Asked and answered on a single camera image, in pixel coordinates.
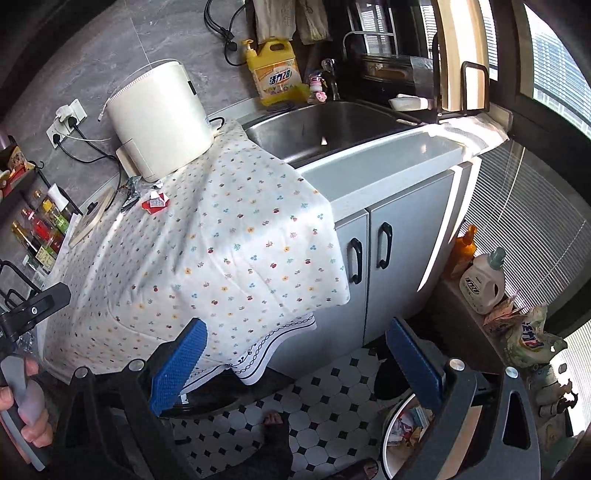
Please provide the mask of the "person's left hand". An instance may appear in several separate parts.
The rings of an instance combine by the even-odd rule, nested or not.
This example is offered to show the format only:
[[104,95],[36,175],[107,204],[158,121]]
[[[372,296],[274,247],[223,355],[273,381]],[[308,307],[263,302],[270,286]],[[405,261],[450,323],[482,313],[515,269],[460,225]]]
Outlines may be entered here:
[[[37,363],[24,358],[24,371],[27,378],[39,373]],[[10,387],[1,386],[1,412],[7,411],[14,404],[14,395]],[[49,423],[49,414],[45,407],[43,390],[33,380],[26,387],[24,402],[18,407],[18,413],[25,426],[20,430],[24,440],[36,448],[51,445],[53,429]]]

